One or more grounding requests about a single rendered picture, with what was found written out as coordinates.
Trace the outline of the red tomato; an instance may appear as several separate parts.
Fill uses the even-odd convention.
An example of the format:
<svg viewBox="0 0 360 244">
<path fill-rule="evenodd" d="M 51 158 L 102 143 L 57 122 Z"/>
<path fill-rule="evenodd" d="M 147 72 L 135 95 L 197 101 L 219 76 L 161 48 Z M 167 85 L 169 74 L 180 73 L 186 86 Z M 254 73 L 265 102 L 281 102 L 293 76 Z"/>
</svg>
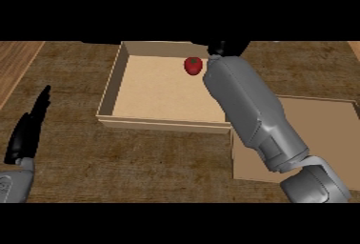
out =
<svg viewBox="0 0 360 244">
<path fill-rule="evenodd" d="M 203 60 L 198 57 L 189 57 L 185 60 L 185 70 L 189 75 L 198 75 L 203 70 Z"/>
</svg>

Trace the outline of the pale wooden tray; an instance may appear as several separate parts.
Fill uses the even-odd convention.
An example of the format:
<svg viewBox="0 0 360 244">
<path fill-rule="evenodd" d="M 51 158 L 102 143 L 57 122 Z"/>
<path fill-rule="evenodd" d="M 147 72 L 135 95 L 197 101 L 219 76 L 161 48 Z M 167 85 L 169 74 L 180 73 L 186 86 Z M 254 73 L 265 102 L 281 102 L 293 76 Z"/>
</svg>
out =
<svg viewBox="0 0 360 244">
<path fill-rule="evenodd" d="M 111 128 L 226 133 L 231 124 L 185 60 L 209 58 L 189 42 L 126 41 L 120 45 L 98 119 Z"/>
</svg>

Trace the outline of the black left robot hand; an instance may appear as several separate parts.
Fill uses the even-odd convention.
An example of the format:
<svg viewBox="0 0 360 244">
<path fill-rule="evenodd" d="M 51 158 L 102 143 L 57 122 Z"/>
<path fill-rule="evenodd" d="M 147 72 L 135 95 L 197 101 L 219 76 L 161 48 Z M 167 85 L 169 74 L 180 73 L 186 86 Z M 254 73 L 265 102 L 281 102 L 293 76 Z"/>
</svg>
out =
<svg viewBox="0 0 360 244">
<path fill-rule="evenodd" d="M 17 122 L 5 154 L 6 164 L 14 165 L 18 159 L 36 157 L 46 110 L 51 105 L 49 92 L 51 86 L 46 86 L 39 95 L 31 112 L 27 112 Z"/>
</svg>

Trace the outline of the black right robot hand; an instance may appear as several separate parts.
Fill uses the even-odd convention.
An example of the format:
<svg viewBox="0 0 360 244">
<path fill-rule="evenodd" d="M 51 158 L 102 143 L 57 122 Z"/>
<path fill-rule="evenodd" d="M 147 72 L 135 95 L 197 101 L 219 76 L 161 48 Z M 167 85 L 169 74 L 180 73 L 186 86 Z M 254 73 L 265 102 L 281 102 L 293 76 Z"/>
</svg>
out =
<svg viewBox="0 0 360 244">
<path fill-rule="evenodd" d="M 241 56 L 247 47 L 250 46 L 250 41 L 216 41 L 209 45 L 209 54 L 226 56 Z"/>
</svg>

